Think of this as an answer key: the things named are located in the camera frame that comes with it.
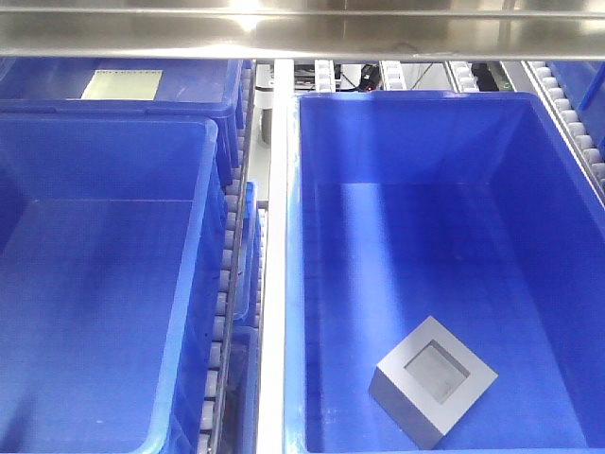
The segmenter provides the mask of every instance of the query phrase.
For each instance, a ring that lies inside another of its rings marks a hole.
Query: black cable
[[[426,66],[426,69],[423,71],[422,74],[420,74],[420,76],[418,77],[418,79],[416,79],[416,81],[414,82],[414,85],[412,85],[412,88],[410,88],[410,90],[413,90],[413,89],[415,89],[418,86],[418,84],[420,83],[420,81],[423,79],[424,76],[426,76],[426,73],[428,73],[428,70],[431,69],[434,64],[435,63],[433,62],[433,63],[429,64],[428,66]]]
[[[347,76],[343,72],[340,73],[340,76],[343,77],[347,82],[349,82],[351,84],[351,86],[353,88],[355,88],[356,90],[359,88],[359,86],[358,85],[355,86],[355,84],[352,83],[351,80],[349,78],[347,78]]]

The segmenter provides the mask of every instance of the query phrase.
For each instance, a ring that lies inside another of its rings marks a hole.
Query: metal rail
[[[287,115],[294,96],[294,61],[275,61],[274,80],[256,441],[256,452],[263,454],[283,452]]]
[[[0,0],[0,55],[602,60],[605,2]]]

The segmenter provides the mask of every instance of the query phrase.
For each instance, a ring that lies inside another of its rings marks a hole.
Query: blue storage crate
[[[0,116],[0,451],[195,453],[216,124]]]
[[[80,99],[95,70],[161,70],[153,100]],[[239,167],[242,61],[6,58],[0,112],[203,115],[218,124],[216,163],[223,185]]]
[[[233,308],[236,325],[254,326],[261,258],[261,224],[256,207],[256,184],[246,183],[246,207],[239,255],[240,274]]]
[[[224,452],[254,453],[257,384],[258,331],[248,326],[236,326],[229,358],[229,391],[221,445]]]
[[[300,117],[287,451],[417,449],[368,388],[433,315],[499,374],[438,449],[602,452],[605,212],[540,101],[309,95]]]
[[[605,63],[551,61],[548,67],[605,156]]]

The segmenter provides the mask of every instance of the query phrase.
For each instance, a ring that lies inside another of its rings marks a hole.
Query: stainless steel frame
[[[0,0],[0,55],[605,59],[605,2]]]

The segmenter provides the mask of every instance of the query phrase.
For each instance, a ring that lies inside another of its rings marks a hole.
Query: white roller
[[[200,434],[198,440],[198,454],[208,454],[210,448],[210,435],[205,433]]]
[[[206,392],[205,398],[216,397],[216,389],[218,388],[218,371],[208,371],[206,375]]]
[[[553,99],[562,99],[565,97],[565,93],[563,92],[562,88],[549,88],[548,94]]]
[[[228,230],[225,232],[225,249],[233,249],[234,237],[235,232],[233,230]]]
[[[582,154],[584,155],[584,159],[588,164],[597,164],[603,162],[603,157],[601,156],[600,151],[596,148],[584,149]]]
[[[232,213],[237,213],[237,201],[238,197],[236,195],[225,196],[225,202],[227,202],[227,210]]]
[[[225,333],[225,317],[217,315],[215,317],[215,325],[212,330],[212,340],[222,341]]]
[[[228,196],[236,196],[239,193],[239,180],[233,180],[229,186],[225,188],[225,194]]]
[[[571,131],[572,135],[574,137],[580,136],[580,135],[586,135],[586,128],[584,128],[584,125],[582,125],[580,122],[573,122],[573,123],[569,123],[567,125],[567,127],[569,128],[569,130]]]
[[[217,368],[220,366],[220,342],[212,342],[210,346],[210,357],[208,358],[208,367]]]
[[[235,230],[236,213],[227,213],[227,230]]]
[[[590,135],[577,135],[575,137],[575,140],[576,140],[576,143],[578,144],[579,149],[587,149],[587,148],[595,147],[593,138]]]
[[[574,110],[561,111],[561,117],[565,123],[579,122],[578,114]]]
[[[229,270],[221,270],[220,277],[218,280],[218,288],[219,291],[227,292],[229,290],[229,279],[231,277],[231,272]]]
[[[227,293],[218,293],[216,298],[216,315],[225,315],[227,312]]]
[[[542,66],[540,68],[536,68],[536,74],[538,75],[538,77],[540,79],[552,77],[552,72],[550,71],[550,68],[548,68],[547,66]]]
[[[590,166],[591,170],[600,180],[605,179],[605,163],[596,163]]]
[[[212,428],[212,420],[215,416],[215,403],[209,400],[204,401],[204,406],[201,410],[201,425],[202,430],[210,430]]]
[[[555,99],[555,106],[561,112],[571,110],[571,102],[569,102],[569,99]]]
[[[224,249],[223,258],[222,258],[220,267],[223,270],[230,270],[232,263],[233,263],[233,251],[230,251],[229,249]]]

